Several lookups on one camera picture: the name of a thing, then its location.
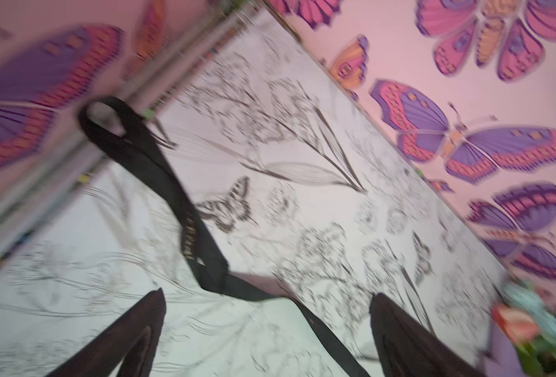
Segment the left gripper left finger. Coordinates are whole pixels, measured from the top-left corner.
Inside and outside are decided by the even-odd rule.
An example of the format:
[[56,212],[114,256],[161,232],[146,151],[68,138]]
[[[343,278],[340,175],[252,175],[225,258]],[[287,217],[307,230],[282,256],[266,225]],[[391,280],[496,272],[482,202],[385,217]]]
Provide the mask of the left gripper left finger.
[[163,290],[147,293],[50,376],[149,376],[166,315]]

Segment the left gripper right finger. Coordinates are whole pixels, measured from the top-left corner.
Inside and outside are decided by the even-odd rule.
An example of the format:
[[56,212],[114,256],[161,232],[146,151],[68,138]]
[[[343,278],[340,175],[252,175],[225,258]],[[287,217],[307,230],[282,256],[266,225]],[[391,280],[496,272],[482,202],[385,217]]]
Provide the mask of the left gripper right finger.
[[373,296],[369,313],[375,347],[385,376],[481,375],[383,293]]

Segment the pink purple wrapping paper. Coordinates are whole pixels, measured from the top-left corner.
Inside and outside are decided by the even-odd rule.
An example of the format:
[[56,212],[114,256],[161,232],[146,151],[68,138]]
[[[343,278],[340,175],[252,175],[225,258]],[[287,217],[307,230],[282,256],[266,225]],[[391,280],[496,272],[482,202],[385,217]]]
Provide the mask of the pink purple wrapping paper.
[[513,344],[494,322],[491,324],[489,350],[482,357],[481,371],[487,377],[527,377]]

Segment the black ribbon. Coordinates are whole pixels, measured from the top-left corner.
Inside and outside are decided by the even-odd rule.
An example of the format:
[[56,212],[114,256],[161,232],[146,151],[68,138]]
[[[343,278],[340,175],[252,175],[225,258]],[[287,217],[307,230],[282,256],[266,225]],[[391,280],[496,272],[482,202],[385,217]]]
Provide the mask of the black ribbon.
[[[98,103],[111,108],[118,116],[123,135],[111,132],[90,118],[92,106]],[[227,259],[185,193],[142,116],[117,97],[101,96],[86,102],[79,109],[77,119],[89,141],[169,206],[181,226],[181,254],[203,290],[253,303],[289,300],[297,306],[323,348],[347,375],[367,375],[367,371],[331,329],[297,298],[266,292],[231,274]]]

